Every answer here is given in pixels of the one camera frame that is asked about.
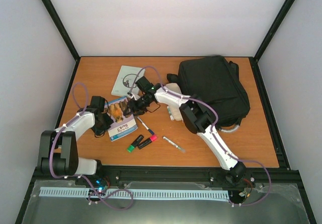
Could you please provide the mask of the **black student bag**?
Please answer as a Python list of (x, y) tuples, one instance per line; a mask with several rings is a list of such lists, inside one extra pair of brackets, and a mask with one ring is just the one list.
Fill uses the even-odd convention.
[(182, 94), (197, 95), (218, 114), (216, 128), (233, 127), (250, 111), (247, 92), (239, 80), (239, 65), (223, 56), (182, 61), (177, 74), (167, 74)]

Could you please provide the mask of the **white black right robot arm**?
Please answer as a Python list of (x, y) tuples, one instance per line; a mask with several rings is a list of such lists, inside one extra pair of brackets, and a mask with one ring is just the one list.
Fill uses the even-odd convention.
[(196, 96), (176, 93), (160, 83), (153, 85), (146, 77), (137, 79), (134, 84), (142, 95), (133, 93), (132, 89), (128, 91), (129, 102), (126, 110), (128, 114), (143, 115), (153, 102), (178, 108), (186, 128), (208, 145), (221, 168), (226, 171), (226, 181), (232, 186), (236, 186), (241, 181), (246, 173), (246, 167), (228, 148), (216, 130), (218, 115), (214, 109)]

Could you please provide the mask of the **purple dog picture book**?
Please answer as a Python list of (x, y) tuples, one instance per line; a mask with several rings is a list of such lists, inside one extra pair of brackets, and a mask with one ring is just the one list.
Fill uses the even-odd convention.
[(119, 140), (138, 129), (134, 116), (124, 115), (127, 105), (128, 99), (121, 97), (106, 103), (104, 106), (104, 113), (107, 113), (113, 120), (113, 123), (108, 129), (110, 141)]

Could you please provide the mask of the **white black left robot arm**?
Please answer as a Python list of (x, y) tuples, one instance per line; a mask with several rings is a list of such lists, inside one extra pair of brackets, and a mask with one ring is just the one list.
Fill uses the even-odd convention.
[(99, 169), (101, 161), (79, 157), (76, 142), (89, 129), (95, 137), (105, 134), (113, 123), (108, 107), (105, 98), (93, 96), (90, 104), (79, 109), (69, 122), (42, 132), (37, 170), (54, 178), (87, 175), (92, 184), (101, 184), (105, 178), (104, 171)]

